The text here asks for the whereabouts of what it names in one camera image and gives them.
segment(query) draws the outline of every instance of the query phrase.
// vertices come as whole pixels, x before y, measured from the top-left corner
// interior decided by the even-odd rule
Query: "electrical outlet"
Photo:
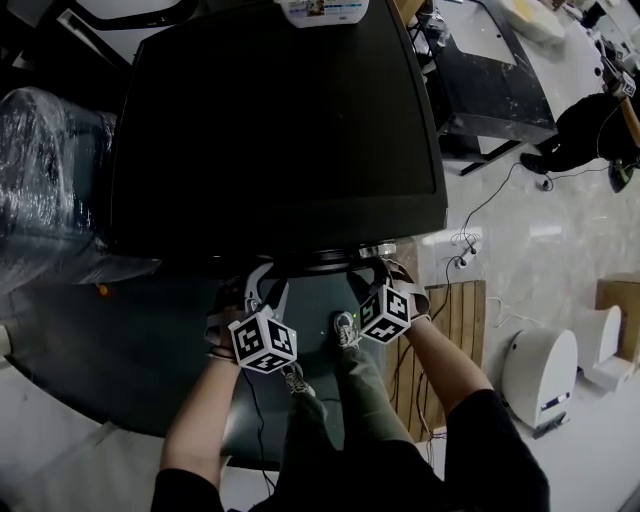
[[[459,270],[466,268],[469,263],[476,257],[476,255],[482,249],[482,242],[480,240],[476,240],[469,244],[471,247],[467,246],[467,250],[462,253],[459,259],[455,262],[455,267]]]

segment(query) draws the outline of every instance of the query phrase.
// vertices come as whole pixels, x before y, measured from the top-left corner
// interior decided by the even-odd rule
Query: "wire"
[[[449,280],[449,265],[451,265],[451,263],[455,260],[461,260],[462,258],[460,256],[454,256],[453,258],[451,258],[449,260],[449,262],[447,263],[447,268],[445,269],[445,276],[447,278],[447,294],[444,298],[444,302],[442,303],[442,306],[440,306],[438,308],[438,311],[436,311],[436,313],[433,315],[432,320],[435,320],[438,315],[440,313],[442,313],[442,310],[445,308],[445,306],[447,305],[447,301],[449,300],[449,295],[451,294],[451,281]]]
[[[506,317],[504,316],[504,310],[508,309],[509,306],[507,306],[500,297],[487,297],[486,300],[495,300],[498,302],[499,305],[499,309],[498,309],[498,315],[496,316],[496,321],[493,324],[493,327],[495,327],[496,329],[500,329],[500,327],[502,327],[504,324],[506,324],[509,320],[511,320],[512,318],[517,318],[518,320],[525,320],[528,322],[532,322],[534,324],[538,324],[541,327],[544,327],[544,324],[539,321],[536,320],[535,318],[529,318],[528,316],[522,316],[522,315],[517,315],[515,313],[509,313]]]
[[[264,476],[264,481],[265,481],[265,484],[267,485],[267,492],[269,493],[269,496],[271,496],[271,487],[273,487],[273,490],[275,491],[276,486],[271,481],[266,471],[264,470],[264,464],[265,464],[264,444],[262,443],[262,432],[264,431],[264,417],[262,416],[262,411],[260,411],[260,405],[258,404],[258,396],[256,395],[256,389],[253,387],[253,382],[251,382],[251,379],[249,378],[249,375],[247,374],[247,371],[244,368],[242,369],[242,375],[244,376],[244,379],[247,381],[247,384],[249,384],[249,388],[251,389],[251,396],[253,396],[253,403],[256,406],[256,413],[258,414],[258,418],[260,419],[260,427],[258,428],[258,444],[260,445],[260,461],[262,462],[261,469],[262,469],[262,476]]]
[[[469,221],[471,220],[471,217],[473,216],[474,213],[476,213],[478,210],[480,210],[480,208],[483,208],[484,206],[486,206],[487,204],[489,204],[494,197],[496,197],[500,191],[504,188],[504,186],[507,184],[507,182],[509,181],[509,179],[511,179],[511,173],[513,173],[513,170],[515,169],[516,165],[522,165],[520,162],[516,162],[515,164],[513,164],[511,166],[511,169],[509,169],[509,174],[507,174],[506,179],[502,182],[502,185],[500,185],[500,187],[498,187],[498,190],[496,190],[489,199],[487,199],[484,203],[482,203],[480,206],[478,206],[475,210],[473,210],[468,216],[467,216],[467,220],[464,221],[464,224],[462,225],[462,234],[465,236],[467,236],[467,226],[469,225]]]
[[[637,165],[636,162],[627,165],[626,167],[624,167],[622,169],[622,171],[626,171],[629,167],[633,167],[634,165]],[[546,192],[551,192],[554,188],[555,185],[553,184],[554,181],[556,180],[561,180],[564,178],[575,178],[576,176],[580,176],[581,174],[585,174],[587,172],[602,172],[602,171],[606,171],[607,169],[609,169],[609,167],[611,167],[610,165],[607,165],[606,167],[603,167],[602,169],[585,169],[584,171],[580,171],[577,172],[575,174],[565,174],[563,176],[556,176],[555,178],[552,178],[549,176],[549,173],[545,174],[545,176],[547,177],[547,180],[549,181],[549,184],[551,185],[551,188],[549,190],[546,190]]]

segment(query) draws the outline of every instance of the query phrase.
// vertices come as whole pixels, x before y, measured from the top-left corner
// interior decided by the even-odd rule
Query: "person's foot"
[[[333,329],[338,335],[338,346],[342,350],[349,347],[359,348],[360,336],[351,313],[348,311],[336,313],[333,317]]]
[[[535,172],[536,174],[545,175],[549,172],[548,169],[542,167],[542,157],[538,155],[532,155],[531,153],[522,153],[520,155],[520,163],[531,172]]]
[[[304,381],[304,373],[298,363],[288,364],[280,370],[280,373],[284,375],[284,381],[289,388],[289,393],[292,395],[309,393],[311,396],[316,396],[315,390]]]

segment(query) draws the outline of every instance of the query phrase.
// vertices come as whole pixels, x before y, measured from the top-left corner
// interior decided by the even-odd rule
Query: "wooden board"
[[[451,285],[448,293],[446,286],[430,288],[427,292],[432,313],[435,314],[444,304],[433,325],[481,367],[485,328],[485,282],[456,283]],[[405,351],[406,355],[397,372],[397,392],[394,396],[396,369],[399,358]],[[428,375],[422,375],[421,378],[421,374],[420,361],[404,336],[387,347],[387,391],[389,397],[393,397],[393,408],[416,442],[428,439],[420,420],[420,412],[431,431],[445,426],[444,410],[433,386],[429,383]]]

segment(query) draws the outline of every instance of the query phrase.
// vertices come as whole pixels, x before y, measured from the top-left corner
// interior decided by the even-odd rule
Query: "plastic-wrapped object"
[[[106,171],[115,116],[34,88],[0,104],[0,293],[34,279],[107,282],[158,262],[112,257],[96,238],[94,184]]]

